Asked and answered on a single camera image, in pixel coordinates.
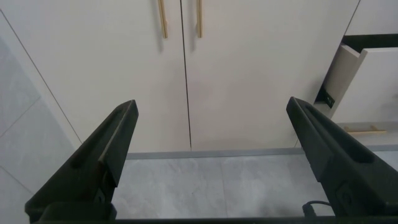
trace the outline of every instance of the gray baseboard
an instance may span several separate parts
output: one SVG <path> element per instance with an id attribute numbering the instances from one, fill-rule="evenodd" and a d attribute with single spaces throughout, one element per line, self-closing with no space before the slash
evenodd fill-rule
<path id="1" fill-rule="evenodd" d="M 374 152 L 397 151 L 398 145 L 368 146 Z M 223 150 L 223 151 L 187 151 L 187 152 L 140 152 L 128 153 L 126 159 L 182 159 L 201 157 L 233 157 L 233 156 L 270 156 L 304 154 L 301 148 L 284 149 L 250 149 L 250 150 Z"/>

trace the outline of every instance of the gold handle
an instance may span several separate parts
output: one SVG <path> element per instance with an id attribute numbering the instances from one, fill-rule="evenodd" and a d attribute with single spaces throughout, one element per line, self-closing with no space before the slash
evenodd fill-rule
<path id="1" fill-rule="evenodd" d="M 203 36 L 203 23 L 201 18 L 201 0 L 197 0 L 197 32 L 198 38 Z"/>
<path id="2" fill-rule="evenodd" d="M 386 130 L 377 129 L 374 125 L 371 125 L 371 129 L 367 131 L 351 130 L 349 127 L 345 126 L 344 130 L 348 134 L 384 134 L 387 133 Z"/>
<path id="3" fill-rule="evenodd" d="M 162 24 L 162 33 L 163 33 L 163 38 L 167 38 L 167 21 L 166 21 L 166 15 L 164 13 L 164 2 L 163 0 L 157 0 L 157 3 L 159 5 L 159 14 L 160 14 L 160 23 Z"/>

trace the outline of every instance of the black cable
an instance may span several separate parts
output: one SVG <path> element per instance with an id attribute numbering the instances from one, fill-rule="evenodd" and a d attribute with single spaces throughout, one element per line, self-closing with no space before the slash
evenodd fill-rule
<path id="1" fill-rule="evenodd" d="M 315 203 L 331 206 L 329 202 L 323 202 L 323 201 L 318 201 L 318 200 L 307 202 L 306 204 L 303 205 L 303 212 L 304 212 L 305 217 L 316 217 L 317 216 L 317 214 L 315 213 L 315 211 L 311 205 L 311 204 L 315 204 Z"/>

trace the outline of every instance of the white drawer front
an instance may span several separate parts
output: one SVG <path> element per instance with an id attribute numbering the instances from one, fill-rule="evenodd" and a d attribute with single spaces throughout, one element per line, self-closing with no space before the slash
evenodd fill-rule
<path id="1" fill-rule="evenodd" d="M 363 49 L 332 108 L 336 123 L 398 121 L 398 48 Z"/>

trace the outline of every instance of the white cabinet door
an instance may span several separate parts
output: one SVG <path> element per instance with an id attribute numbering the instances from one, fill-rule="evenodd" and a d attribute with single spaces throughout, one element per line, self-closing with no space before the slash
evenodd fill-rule
<path id="1" fill-rule="evenodd" d="M 182 1 L 192 150 L 294 147 L 286 105 L 314 102 L 358 0 Z"/>
<path id="2" fill-rule="evenodd" d="M 398 34 L 397 0 L 361 0 L 345 35 Z"/>
<path id="3" fill-rule="evenodd" d="M 0 8 L 84 141 L 120 103 L 139 119 L 129 152 L 189 151 L 179 1 L 0 0 Z"/>

